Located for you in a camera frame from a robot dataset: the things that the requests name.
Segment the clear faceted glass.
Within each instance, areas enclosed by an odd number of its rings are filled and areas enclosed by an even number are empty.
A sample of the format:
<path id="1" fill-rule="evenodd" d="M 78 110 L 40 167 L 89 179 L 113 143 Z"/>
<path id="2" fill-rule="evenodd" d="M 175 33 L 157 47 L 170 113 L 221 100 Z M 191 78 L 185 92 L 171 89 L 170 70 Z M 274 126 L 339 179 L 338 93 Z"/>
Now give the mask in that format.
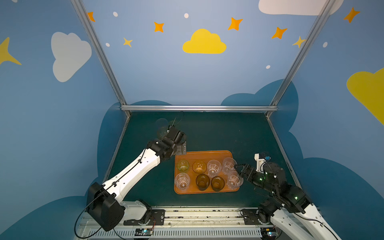
<path id="1" fill-rule="evenodd" d="M 236 160 L 233 158 L 225 158 L 222 164 L 222 172 L 225 175 L 229 175 L 231 172 L 236 170 L 235 165 L 237 165 Z"/>
<path id="2" fill-rule="evenodd" d="M 178 191 L 186 191 L 191 183 L 190 176 L 186 173 L 180 173 L 176 175 L 174 184 Z"/>
<path id="3" fill-rule="evenodd" d="M 217 160 L 210 160 L 207 163 L 207 175 L 214 178 L 222 171 L 222 164 Z"/>
<path id="4" fill-rule="evenodd" d="M 235 171 L 228 174 L 227 187 L 230 190 L 238 189 L 244 182 L 244 179 Z"/>

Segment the short green glass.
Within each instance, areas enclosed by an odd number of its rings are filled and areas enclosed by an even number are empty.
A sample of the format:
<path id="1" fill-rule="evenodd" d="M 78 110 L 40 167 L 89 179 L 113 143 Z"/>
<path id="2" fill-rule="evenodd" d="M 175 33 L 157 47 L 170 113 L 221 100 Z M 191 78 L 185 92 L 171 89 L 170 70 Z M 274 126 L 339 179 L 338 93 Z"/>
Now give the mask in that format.
<path id="1" fill-rule="evenodd" d="M 180 172 L 187 172 L 190 168 L 189 161 L 182 159 L 177 162 L 176 167 Z"/>

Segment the short yellow glass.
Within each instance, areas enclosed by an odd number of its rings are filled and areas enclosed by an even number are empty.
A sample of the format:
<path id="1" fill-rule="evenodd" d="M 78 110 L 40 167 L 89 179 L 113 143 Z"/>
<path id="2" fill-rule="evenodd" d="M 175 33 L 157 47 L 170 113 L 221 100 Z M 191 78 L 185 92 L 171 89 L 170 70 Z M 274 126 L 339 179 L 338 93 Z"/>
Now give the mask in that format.
<path id="1" fill-rule="evenodd" d="M 193 163 L 193 171 L 196 173 L 196 174 L 204 174 L 207 170 L 207 164 L 202 161 L 202 160 L 198 160 L 198 161 L 195 161 Z"/>

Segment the small olive textured cup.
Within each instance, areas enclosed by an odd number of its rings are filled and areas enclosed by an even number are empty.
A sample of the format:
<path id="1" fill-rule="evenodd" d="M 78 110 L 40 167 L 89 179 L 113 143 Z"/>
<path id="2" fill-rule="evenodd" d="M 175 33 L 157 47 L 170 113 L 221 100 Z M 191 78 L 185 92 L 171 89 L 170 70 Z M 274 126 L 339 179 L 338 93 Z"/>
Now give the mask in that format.
<path id="1" fill-rule="evenodd" d="M 225 187 L 225 185 L 225 180 L 220 176 L 216 176 L 211 179 L 211 187 L 215 192 L 221 191 Z"/>

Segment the orange plastic tray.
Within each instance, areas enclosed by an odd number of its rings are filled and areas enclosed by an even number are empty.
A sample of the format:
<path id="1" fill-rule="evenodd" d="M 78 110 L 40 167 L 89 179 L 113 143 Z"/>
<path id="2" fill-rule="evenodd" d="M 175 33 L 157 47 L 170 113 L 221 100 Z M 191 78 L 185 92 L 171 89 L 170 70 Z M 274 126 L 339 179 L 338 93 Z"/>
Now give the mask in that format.
<path id="1" fill-rule="evenodd" d="M 175 180 L 177 175 L 182 173 L 178 170 L 177 164 L 181 160 L 186 160 L 189 162 L 190 167 L 185 172 L 185 174 L 189 175 L 190 177 L 190 183 L 187 185 L 187 188 L 185 190 L 181 190 L 178 188 L 178 185 L 174 183 L 174 190 L 178 195 L 193 195 L 193 194 L 211 194 L 211 193 L 230 193 L 230 192 L 237 192 L 240 187 L 237 187 L 233 190 L 231 190 L 227 185 L 228 176 L 226 176 L 223 172 L 219 173 L 219 177 L 223 178 L 225 181 L 225 186 L 220 191 L 214 191 L 212 189 L 212 185 L 209 184 L 208 188 L 204 191 L 200 191 L 196 184 L 196 178 L 198 176 L 197 173 L 193 170 L 193 164 L 196 161 L 203 161 L 204 163 L 208 163 L 210 160 L 217 160 L 221 164 L 223 163 L 223 160 L 225 158 L 232 158 L 233 155 L 228 150 L 221 150 L 221 151 L 199 151 L 199 152 L 187 152 L 186 155 L 180 155 L 175 157 Z"/>

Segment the tall clear bluish glass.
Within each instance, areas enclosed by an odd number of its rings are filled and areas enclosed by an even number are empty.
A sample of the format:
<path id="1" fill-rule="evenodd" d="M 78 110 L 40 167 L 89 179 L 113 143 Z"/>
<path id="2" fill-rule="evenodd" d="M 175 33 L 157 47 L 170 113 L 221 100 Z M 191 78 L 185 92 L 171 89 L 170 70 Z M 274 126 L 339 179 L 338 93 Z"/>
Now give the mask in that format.
<path id="1" fill-rule="evenodd" d="M 163 128 L 168 129 L 169 121 L 165 118 L 160 118 L 160 119 L 156 120 L 155 125 L 156 125 L 157 129 L 163 129 Z"/>

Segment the clear faceted glass back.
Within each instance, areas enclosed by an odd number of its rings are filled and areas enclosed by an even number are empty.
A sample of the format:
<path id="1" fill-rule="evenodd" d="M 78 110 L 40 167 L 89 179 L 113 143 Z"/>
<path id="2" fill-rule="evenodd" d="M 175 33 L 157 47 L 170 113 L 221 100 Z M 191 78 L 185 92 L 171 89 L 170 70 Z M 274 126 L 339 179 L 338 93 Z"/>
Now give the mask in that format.
<path id="1" fill-rule="evenodd" d="M 180 173 L 176 175 L 174 184 L 178 191 L 186 191 L 191 183 L 190 176 L 186 173 Z"/>

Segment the dark olive textured cup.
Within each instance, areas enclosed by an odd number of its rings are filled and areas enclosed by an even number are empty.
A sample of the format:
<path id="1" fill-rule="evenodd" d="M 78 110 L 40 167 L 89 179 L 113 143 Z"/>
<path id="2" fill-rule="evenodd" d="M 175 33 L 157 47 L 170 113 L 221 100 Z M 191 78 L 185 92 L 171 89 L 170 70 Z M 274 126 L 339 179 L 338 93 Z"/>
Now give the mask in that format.
<path id="1" fill-rule="evenodd" d="M 211 179 L 208 175 L 199 174 L 196 177 L 196 185 L 199 191 L 205 191 L 211 185 Z"/>

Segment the tall amber glass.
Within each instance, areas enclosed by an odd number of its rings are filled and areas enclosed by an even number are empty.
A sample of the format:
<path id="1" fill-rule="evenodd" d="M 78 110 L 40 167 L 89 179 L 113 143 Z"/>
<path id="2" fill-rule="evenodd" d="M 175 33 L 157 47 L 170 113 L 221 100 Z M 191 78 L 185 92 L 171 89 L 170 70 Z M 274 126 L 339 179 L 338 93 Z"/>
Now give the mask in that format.
<path id="1" fill-rule="evenodd" d="M 168 127 L 158 128 L 158 130 L 157 130 L 157 137 L 158 137 L 158 139 L 163 138 L 164 136 L 167 135 L 167 133 L 168 133 Z"/>

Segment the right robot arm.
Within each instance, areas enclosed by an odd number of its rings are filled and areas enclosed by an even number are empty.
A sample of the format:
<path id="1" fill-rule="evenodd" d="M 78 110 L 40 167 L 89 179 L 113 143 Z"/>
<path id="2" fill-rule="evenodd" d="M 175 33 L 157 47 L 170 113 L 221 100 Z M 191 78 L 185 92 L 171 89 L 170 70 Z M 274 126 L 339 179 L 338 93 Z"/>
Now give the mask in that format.
<path id="1" fill-rule="evenodd" d="M 283 168 L 264 159 L 257 166 L 235 165 L 241 178 L 271 194 L 258 207 L 258 221 L 271 223 L 292 240 L 339 240 L 310 197 L 287 182 Z"/>

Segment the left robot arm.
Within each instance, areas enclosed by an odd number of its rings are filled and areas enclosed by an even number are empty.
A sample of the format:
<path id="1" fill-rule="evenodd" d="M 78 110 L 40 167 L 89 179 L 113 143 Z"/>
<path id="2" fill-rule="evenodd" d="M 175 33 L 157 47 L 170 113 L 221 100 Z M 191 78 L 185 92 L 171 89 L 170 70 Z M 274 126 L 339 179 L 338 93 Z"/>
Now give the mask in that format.
<path id="1" fill-rule="evenodd" d="M 125 196 L 151 169 L 171 156 L 185 155 L 187 142 L 167 145 L 155 140 L 125 169 L 103 184 L 93 183 L 88 190 L 86 212 L 108 232 L 121 221 L 147 224 L 152 207 L 144 201 L 124 202 Z"/>

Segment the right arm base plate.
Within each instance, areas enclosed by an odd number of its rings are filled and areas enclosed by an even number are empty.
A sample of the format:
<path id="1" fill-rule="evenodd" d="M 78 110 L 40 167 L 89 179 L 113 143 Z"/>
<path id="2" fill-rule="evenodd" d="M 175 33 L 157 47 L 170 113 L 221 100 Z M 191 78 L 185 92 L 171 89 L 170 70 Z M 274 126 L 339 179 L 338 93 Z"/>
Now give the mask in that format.
<path id="1" fill-rule="evenodd" d="M 269 225 L 270 216 L 259 209 L 241 209 L 245 225 Z"/>

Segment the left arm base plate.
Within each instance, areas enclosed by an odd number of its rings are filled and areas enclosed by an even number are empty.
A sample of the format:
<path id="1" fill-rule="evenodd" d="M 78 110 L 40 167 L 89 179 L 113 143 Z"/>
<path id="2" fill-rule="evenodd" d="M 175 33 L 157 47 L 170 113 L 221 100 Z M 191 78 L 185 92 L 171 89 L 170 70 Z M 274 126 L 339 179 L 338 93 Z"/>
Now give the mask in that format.
<path id="1" fill-rule="evenodd" d="M 140 220 L 126 220 L 124 226 L 163 226 L 165 221 L 165 210 L 154 209 L 147 210 L 145 215 Z"/>

